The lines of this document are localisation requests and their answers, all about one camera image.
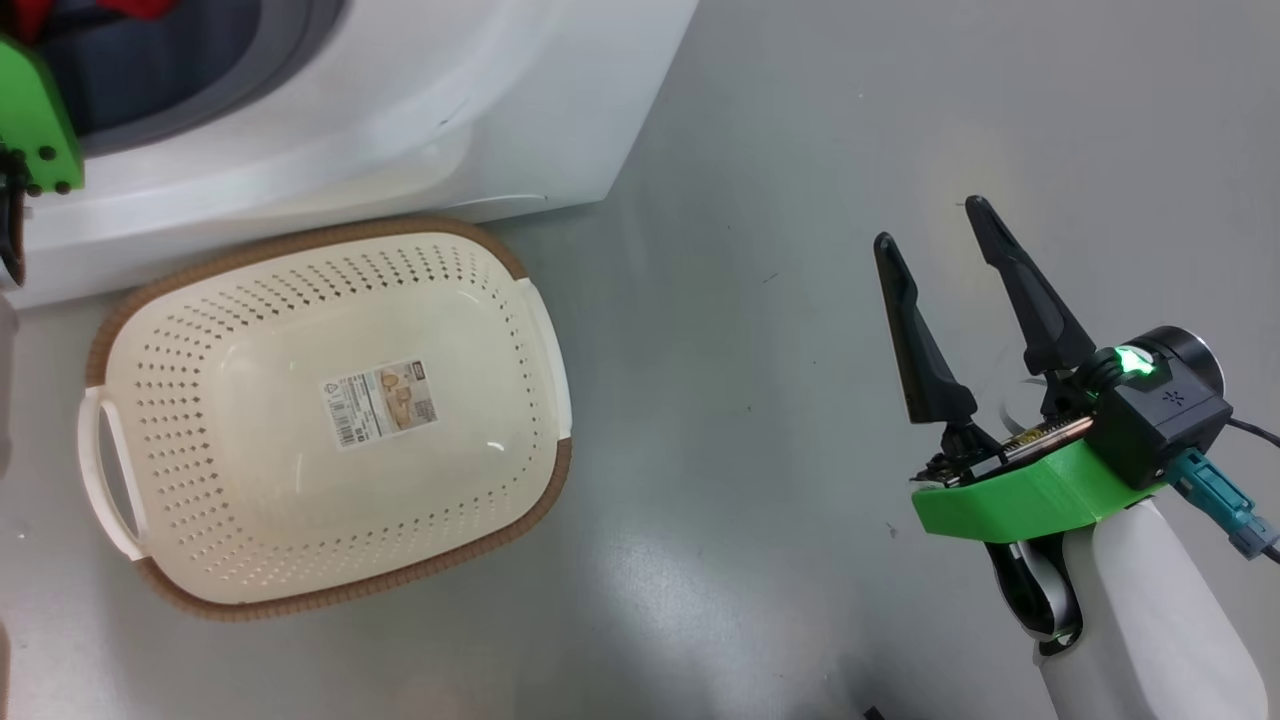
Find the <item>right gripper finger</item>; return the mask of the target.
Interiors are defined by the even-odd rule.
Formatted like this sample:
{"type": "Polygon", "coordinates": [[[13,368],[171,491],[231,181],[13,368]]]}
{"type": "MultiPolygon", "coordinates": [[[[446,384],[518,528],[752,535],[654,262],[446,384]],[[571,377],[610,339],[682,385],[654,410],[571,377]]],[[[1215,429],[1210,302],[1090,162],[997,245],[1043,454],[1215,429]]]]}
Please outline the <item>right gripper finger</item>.
{"type": "Polygon", "coordinates": [[[986,263],[1000,274],[1025,341],[1032,375],[1073,370],[1097,346],[1012,232],[979,195],[965,199],[965,213],[986,263]]]}
{"type": "Polygon", "coordinates": [[[954,427],[972,423],[977,401],[956,380],[936,343],[918,306],[916,282],[893,236],[879,233],[873,254],[910,423],[954,427]]]}

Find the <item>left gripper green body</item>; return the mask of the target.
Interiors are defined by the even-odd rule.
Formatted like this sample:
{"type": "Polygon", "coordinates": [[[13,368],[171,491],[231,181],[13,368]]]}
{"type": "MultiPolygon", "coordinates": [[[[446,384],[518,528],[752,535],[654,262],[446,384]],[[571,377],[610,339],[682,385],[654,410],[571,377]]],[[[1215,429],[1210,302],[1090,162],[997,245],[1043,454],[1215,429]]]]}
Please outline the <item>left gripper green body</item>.
{"type": "Polygon", "coordinates": [[[26,283],[26,200],[84,187],[84,159],[44,59],[1,37],[1,282],[26,283]]]}

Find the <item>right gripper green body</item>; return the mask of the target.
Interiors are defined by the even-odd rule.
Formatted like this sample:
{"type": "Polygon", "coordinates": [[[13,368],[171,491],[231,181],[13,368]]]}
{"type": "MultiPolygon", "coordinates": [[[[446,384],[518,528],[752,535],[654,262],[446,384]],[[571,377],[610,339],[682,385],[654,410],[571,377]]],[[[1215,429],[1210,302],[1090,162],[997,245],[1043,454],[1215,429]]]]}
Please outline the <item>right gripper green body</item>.
{"type": "Polygon", "coordinates": [[[995,442],[973,420],[945,423],[942,450],[910,479],[929,534],[1012,544],[1088,527],[1157,492],[1134,489],[1084,441],[1091,410],[995,442]]]}

